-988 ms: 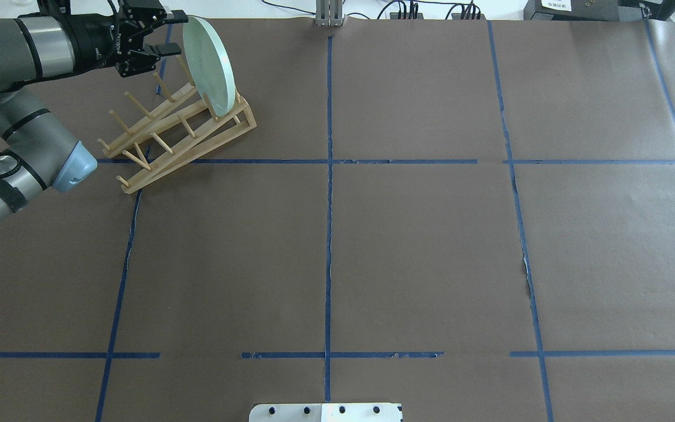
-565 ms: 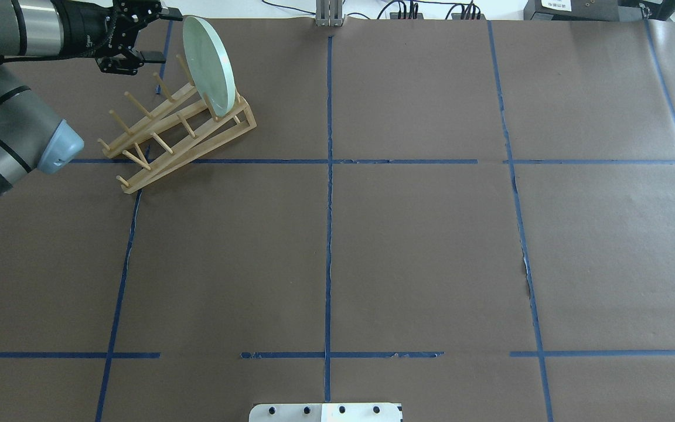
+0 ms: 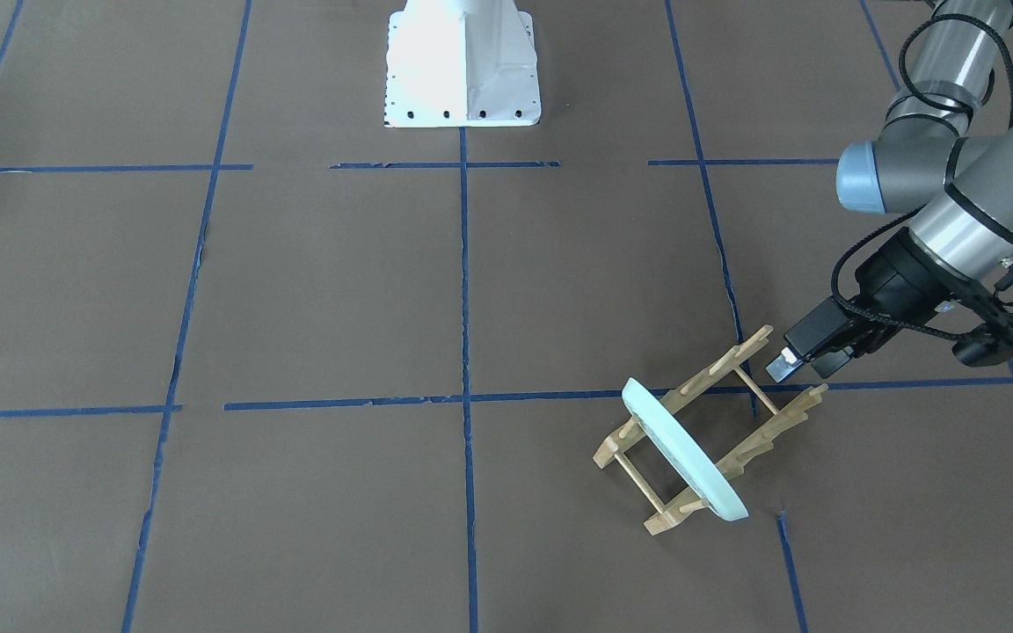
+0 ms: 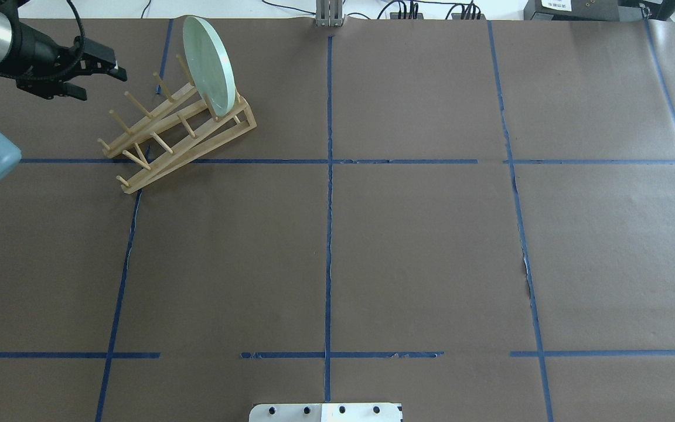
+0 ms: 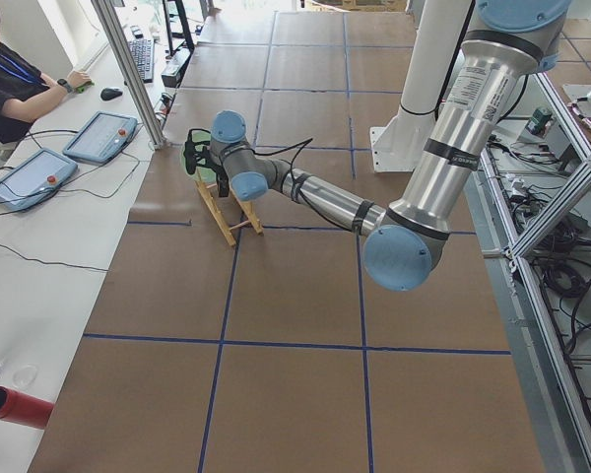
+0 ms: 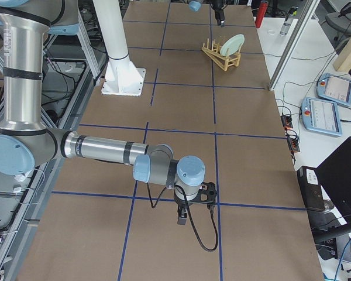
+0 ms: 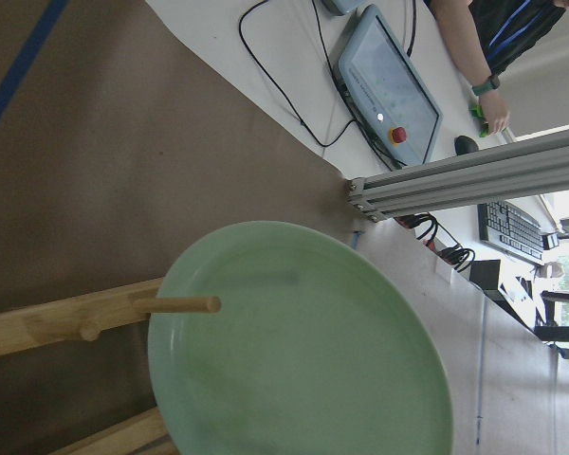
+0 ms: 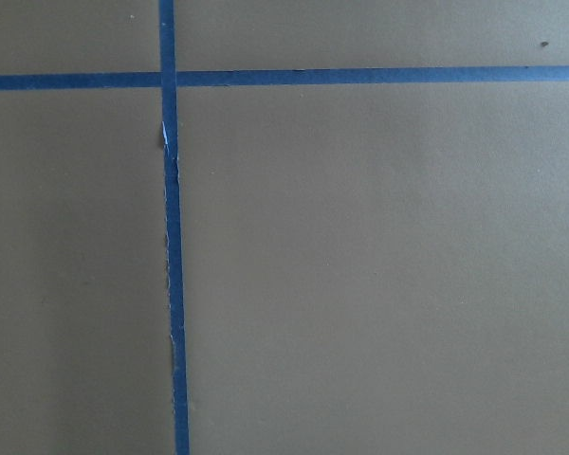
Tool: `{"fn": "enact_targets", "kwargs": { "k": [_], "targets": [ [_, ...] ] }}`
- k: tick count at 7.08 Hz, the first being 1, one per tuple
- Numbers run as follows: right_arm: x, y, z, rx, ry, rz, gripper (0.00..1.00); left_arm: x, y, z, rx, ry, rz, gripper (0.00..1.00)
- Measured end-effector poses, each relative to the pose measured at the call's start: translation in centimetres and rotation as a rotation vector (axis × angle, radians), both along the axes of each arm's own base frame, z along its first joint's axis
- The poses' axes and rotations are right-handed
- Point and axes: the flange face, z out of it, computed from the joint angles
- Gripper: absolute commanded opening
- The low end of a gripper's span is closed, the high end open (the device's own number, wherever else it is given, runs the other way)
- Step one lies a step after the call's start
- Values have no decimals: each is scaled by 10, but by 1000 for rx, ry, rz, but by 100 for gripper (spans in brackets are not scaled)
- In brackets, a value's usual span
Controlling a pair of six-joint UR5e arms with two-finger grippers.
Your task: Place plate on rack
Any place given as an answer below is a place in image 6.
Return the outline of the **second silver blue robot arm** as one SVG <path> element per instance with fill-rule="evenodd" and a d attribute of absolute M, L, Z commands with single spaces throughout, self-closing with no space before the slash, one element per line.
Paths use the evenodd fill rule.
<path fill-rule="evenodd" d="M 0 122 L 0 172 L 17 175 L 55 158 L 83 157 L 133 167 L 133 177 L 172 189 L 178 223 L 192 221 L 190 206 L 216 203 L 205 165 L 196 156 L 173 158 L 167 145 L 146 145 L 49 128 L 41 121 L 43 40 L 46 33 L 79 30 L 77 1 L 0 1 L 4 26 L 4 118 Z"/>

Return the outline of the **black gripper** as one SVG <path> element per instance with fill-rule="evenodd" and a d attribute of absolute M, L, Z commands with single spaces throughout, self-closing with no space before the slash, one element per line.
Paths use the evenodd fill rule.
<path fill-rule="evenodd" d="M 220 27 L 224 27 L 225 26 L 225 14 L 223 11 L 224 0 L 212 0 L 211 5 L 212 5 L 212 9 L 214 10 L 216 23 Z"/>

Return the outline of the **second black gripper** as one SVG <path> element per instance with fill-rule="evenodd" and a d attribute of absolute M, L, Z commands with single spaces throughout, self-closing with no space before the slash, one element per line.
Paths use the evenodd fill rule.
<path fill-rule="evenodd" d="M 181 192 L 174 191 L 174 201 L 177 203 L 178 208 L 177 208 L 177 224 L 178 225 L 185 225 L 187 222 L 187 207 L 186 203 L 184 201 L 184 196 Z M 188 205 L 191 206 L 193 203 L 196 203 L 199 201 L 199 193 L 196 193 L 195 196 L 190 199 L 190 196 L 187 196 L 187 202 Z"/>

